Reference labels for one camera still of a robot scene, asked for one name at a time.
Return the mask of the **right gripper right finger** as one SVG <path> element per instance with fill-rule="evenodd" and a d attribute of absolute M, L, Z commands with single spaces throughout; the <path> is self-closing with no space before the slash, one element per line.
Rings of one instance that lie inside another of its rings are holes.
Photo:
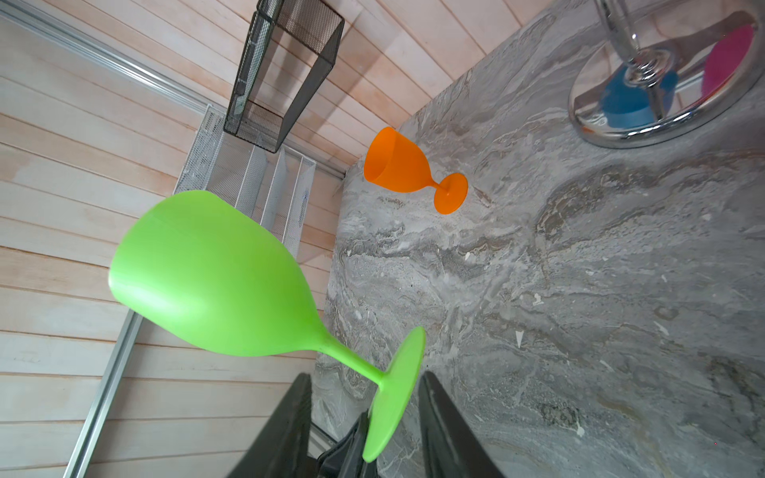
<path fill-rule="evenodd" d="M 503 477 L 429 370 L 418 385 L 418 410 L 426 477 Z"/>

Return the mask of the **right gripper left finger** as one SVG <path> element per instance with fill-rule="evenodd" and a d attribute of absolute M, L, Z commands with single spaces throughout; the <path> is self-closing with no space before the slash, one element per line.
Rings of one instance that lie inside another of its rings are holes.
<path fill-rule="evenodd" d="M 312 382 L 299 374 L 228 477 L 305 477 Z"/>

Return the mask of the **green plastic wine glass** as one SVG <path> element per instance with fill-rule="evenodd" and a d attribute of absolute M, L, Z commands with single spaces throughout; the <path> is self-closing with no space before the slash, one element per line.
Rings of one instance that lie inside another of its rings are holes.
<path fill-rule="evenodd" d="M 245 358 L 314 351 L 374 382 L 368 463 L 396 432 L 424 360 L 422 327 L 408 333 L 387 370 L 343 345 L 286 246 L 205 190 L 167 197 L 133 225 L 116 250 L 109 287 L 118 302 L 197 348 Z"/>

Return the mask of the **orange wine glass front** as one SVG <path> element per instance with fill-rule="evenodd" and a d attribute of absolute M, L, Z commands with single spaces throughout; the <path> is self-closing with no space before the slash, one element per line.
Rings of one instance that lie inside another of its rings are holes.
<path fill-rule="evenodd" d="M 440 182 L 435 181 L 426 155 L 392 127 L 382 129 L 372 141 L 364 161 L 364 177 L 398 193 L 433 187 L 435 209 L 443 215 L 454 213 L 468 195 L 464 174 L 452 173 Z"/>

